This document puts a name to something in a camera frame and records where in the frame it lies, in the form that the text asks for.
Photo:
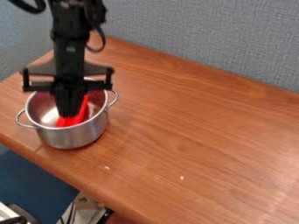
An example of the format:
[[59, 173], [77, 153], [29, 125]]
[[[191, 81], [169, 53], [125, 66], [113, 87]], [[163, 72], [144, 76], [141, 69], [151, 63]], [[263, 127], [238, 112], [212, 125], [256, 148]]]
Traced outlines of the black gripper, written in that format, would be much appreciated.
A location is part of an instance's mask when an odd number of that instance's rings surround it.
[[[55, 90], [56, 107], [63, 117], [75, 116], [80, 112], [87, 91], [112, 88], [115, 70], [84, 61], [85, 44], [83, 40], [56, 38], [53, 57], [41, 64], [25, 67], [20, 72], [24, 91]], [[56, 88], [60, 84], [67, 89]]]

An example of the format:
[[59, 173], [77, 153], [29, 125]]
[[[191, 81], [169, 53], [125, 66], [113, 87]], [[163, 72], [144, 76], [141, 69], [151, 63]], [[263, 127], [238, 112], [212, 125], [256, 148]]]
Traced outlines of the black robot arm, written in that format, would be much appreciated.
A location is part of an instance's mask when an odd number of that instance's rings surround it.
[[101, 48], [88, 46], [89, 32], [103, 32], [107, 8], [101, 0], [7, 0], [21, 10], [39, 14], [51, 11], [53, 58], [21, 71], [23, 91], [48, 92], [55, 97], [59, 115], [79, 114], [83, 98], [92, 90], [112, 88], [113, 68], [89, 64], [85, 52], [99, 53]]

